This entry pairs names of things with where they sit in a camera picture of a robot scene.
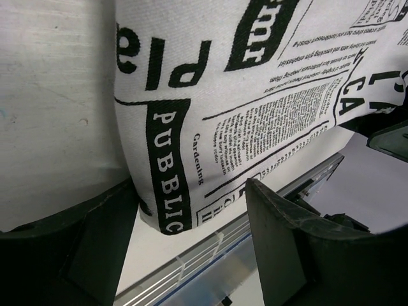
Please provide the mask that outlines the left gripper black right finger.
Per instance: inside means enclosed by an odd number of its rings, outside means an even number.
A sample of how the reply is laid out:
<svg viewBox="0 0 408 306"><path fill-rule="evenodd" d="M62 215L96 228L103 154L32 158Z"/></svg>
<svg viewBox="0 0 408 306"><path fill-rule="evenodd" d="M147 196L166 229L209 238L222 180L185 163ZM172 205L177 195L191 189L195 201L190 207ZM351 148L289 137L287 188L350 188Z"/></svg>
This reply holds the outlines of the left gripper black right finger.
<svg viewBox="0 0 408 306"><path fill-rule="evenodd" d="M361 231L254 178L245 197L265 305L407 304L407 226Z"/></svg>

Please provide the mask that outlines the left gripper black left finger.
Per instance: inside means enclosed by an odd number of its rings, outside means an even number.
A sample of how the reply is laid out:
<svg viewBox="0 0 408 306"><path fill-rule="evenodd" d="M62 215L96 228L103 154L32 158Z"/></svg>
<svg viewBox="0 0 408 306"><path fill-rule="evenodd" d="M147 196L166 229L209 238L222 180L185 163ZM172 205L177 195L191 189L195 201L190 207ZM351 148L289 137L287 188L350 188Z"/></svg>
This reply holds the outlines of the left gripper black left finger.
<svg viewBox="0 0 408 306"><path fill-rule="evenodd" d="M138 210L127 179L1 233L1 305L113 305Z"/></svg>

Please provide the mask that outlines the newspaper print trousers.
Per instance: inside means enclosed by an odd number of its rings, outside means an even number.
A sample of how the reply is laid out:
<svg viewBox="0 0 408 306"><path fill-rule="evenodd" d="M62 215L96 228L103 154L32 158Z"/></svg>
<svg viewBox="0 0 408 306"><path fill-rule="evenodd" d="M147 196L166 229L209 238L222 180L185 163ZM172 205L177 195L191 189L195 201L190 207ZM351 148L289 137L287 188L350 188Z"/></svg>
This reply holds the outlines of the newspaper print trousers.
<svg viewBox="0 0 408 306"><path fill-rule="evenodd" d="M406 1L117 1L115 113L141 218L213 219L407 89Z"/></svg>

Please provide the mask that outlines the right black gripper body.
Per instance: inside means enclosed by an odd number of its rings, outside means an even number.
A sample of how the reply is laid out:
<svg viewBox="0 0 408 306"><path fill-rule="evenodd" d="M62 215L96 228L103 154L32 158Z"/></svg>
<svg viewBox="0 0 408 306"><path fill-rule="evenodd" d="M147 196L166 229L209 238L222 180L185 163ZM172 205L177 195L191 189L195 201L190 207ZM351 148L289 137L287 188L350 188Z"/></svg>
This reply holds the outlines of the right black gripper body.
<svg viewBox="0 0 408 306"><path fill-rule="evenodd" d="M367 147L407 159L407 72L385 71L346 82L340 126L367 138Z"/></svg>

